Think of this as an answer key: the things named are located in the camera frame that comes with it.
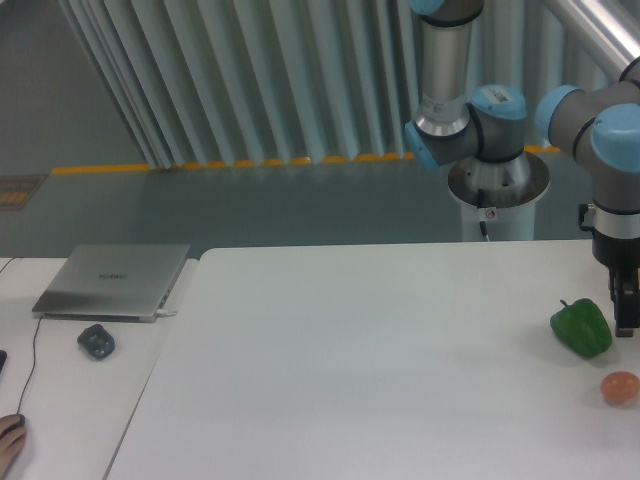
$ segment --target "laptop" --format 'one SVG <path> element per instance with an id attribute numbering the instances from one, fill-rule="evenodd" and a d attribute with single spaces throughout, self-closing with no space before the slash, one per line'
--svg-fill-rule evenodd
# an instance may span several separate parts
<path id="1" fill-rule="evenodd" d="M 154 322 L 189 245 L 79 245 L 32 311 L 45 318 Z"/>

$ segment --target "blue joint cap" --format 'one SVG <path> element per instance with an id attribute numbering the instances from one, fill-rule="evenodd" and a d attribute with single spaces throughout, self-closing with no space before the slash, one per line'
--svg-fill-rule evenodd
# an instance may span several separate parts
<path id="1" fill-rule="evenodd" d="M 502 120 L 523 120 L 527 117 L 527 102 L 516 88 L 507 85 L 483 85 L 471 97 L 476 110 Z"/>
<path id="2" fill-rule="evenodd" d="M 415 157 L 418 164 L 424 168 L 425 170 L 435 170 L 440 165 L 436 162 L 433 155 L 424 144 L 422 137 L 418 133 L 418 129 L 416 128 L 413 122 L 408 122 L 404 126 L 404 135 L 407 140 L 407 144 L 409 149 L 413 152 L 413 156 Z"/>
<path id="3" fill-rule="evenodd" d="M 640 105 L 625 103 L 600 113 L 593 122 L 591 147 L 610 167 L 640 172 Z"/>
<path id="4" fill-rule="evenodd" d="M 444 0 L 411 0 L 411 10 L 418 15 L 431 15 L 438 10 Z"/>
<path id="5" fill-rule="evenodd" d="M 560 105 L 564 97 L 576 90 L 580 89 L 573 85 L 562 85 L 561 87 L 551 90 L 540 100 L 535 116 L 536 129 L 540 132 L 540 135 L 549 142 L 551 142 L 549 128 L 551 128 L 551 119 L 553 118 L 556 108 L 558 108 L 558 105 Z"/>

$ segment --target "orange ball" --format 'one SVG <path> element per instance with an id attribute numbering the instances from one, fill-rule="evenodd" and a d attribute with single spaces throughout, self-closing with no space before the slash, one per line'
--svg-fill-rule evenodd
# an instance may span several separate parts
<path id="1" fill-rule="evenodd" d="M 608 404 L 621 405 L 638 397 L 640 378 L 630 372 L 613 372 L 604 377 L 600 391 Z"/>

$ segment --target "green bell pepper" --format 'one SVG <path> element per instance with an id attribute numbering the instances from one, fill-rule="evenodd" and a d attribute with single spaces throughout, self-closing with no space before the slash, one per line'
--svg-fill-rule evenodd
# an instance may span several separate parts
<path id="1" fill-rule="evenodd" d="M 564 308 L 551 317 L 558 339 L 585 358 L 605 352 L 611 346 L 611 330 L 598 306 L 588 298 L 573 305 L 561 302 Z"/>

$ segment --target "laptop logo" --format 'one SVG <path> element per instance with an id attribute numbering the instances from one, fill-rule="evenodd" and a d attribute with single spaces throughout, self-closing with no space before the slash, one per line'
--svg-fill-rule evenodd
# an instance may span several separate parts
<path id="1" fill-rule="evenodd" d="M 123 280 L 127 278 L 126 273 L 101 273 L 98 278 L 102 280 Z"/>

